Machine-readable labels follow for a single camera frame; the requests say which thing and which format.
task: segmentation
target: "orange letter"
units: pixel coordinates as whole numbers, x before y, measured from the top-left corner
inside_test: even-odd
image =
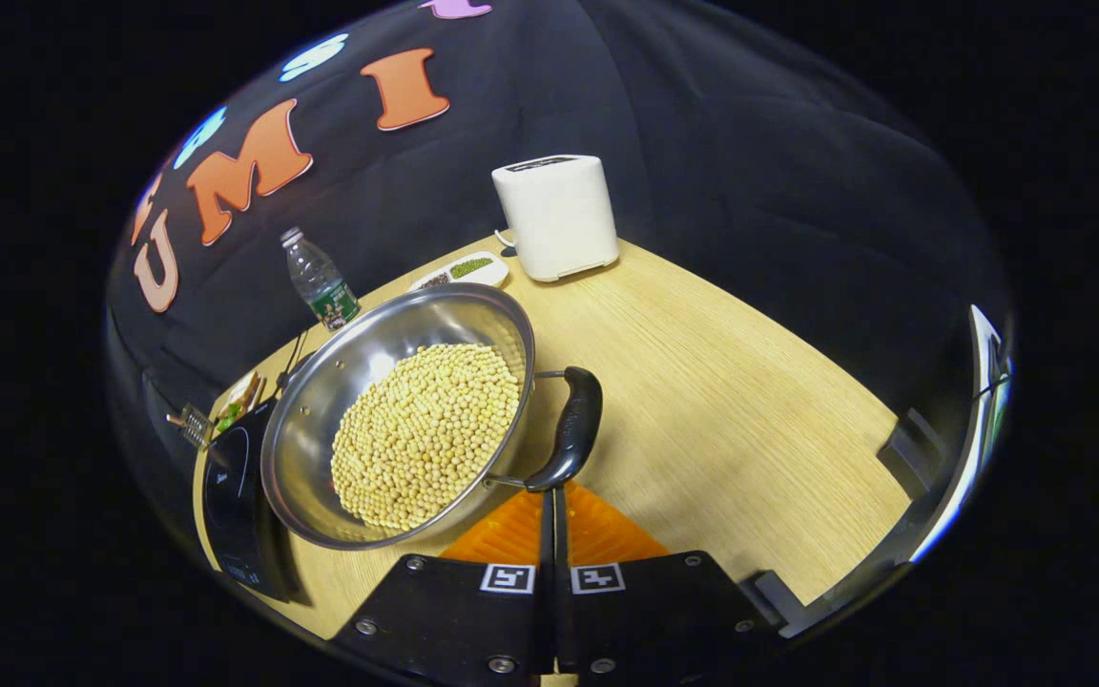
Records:
[[[275,104],[257,118],[244,135],[240,159],[212,153],[189,175],[186,184],[198,200],[201,214],[201,244],[210,246],[232,225],[232,213],[219,208],[219,200],[236,210],[247,210],[253,201],[253,169],[257,170],[257,192],[269,196],[313,166],[313,157],[300,153],[291,136],[291,110],[296,100]]]
[[[147,299],[149,307],[157,313],[162,313],[171,304],[171,300],[176,299],[176,286],[179,280],[176,270],[176,254],[171,253],[171,242],[167,237],[167,210],[164,210],[153,223],[152,241],[155,242],[155,246],[160,252],[160,264],[164,265],[164,284],[155,281],[152,264],[147,262],[148,243],[143,243],[143,250],[134,259],[134,276],[138,278],[138,286],[143,288],[143,297]]]
[[[152,199],[155,197],[155,192],[160,187],[160,179],[164,178],[164,174],[156,176],[155,181],[147,189],[147,192],[143,192],[143,199],[138,201],[138,209],[134,210],[134,235],[130,237],[131,246],[134,246],[138,242],[138,234],[143,231],[143,222],[147,221],[147,218],[152,213]]]
[[[376,120],[380,131],[393,131],[448,112],[448,99],[431,91],[423,62],[435,54],[430,47],[397,53],[371,62],[358,71],[376,79],[385,113]]]

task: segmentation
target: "pan handle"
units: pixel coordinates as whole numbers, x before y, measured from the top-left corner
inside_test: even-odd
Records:
[[[524,488],[529,491],[545,491],[566,484],[584,469],[597,443],[597,432],[601,430],[603,396],[597,376],[576,366],[560,372],[537,373],[536,377],[562,377],[570,386],[570,397],[558,415],[553,453],[541,469],[524,479]]]

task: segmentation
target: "wooden table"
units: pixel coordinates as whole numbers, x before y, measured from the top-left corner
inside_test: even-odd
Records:
[[[493,237],[477,241],[368,292],[363,309],[400,296],[446,262],[501,247]],[[626,242],[614,265],[555,284],[533,281],[515,257],[502,259],[511,273],[502,288],[536,332],[536,368],[582,366],[604,388],[597,448],[576,479],[670,552],[703,549],[737,581],[773,568],[811,603],[901,517],[908,497],[876,457],[897,417],[806,341]],[[313,326],[300,355],[328,339]],[[257,366],[267,386],[292,347]],[[537,385],[522,455],[548,457],[566,397],[566,384]],[[192,512],[206,556],[220,569],[201,519],[206,462],[201,452]],[[437,555],[463,530],[360,553],[289,535],[311,605],[257,596],[330,639],[398,557]]]

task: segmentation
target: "water bottle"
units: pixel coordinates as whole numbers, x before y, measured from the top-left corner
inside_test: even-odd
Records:
[[[358,301],[333,261],[296,226],[282,234],[287,270],[300,298],[313,309],[324,329],[335,331],[358,314]]]

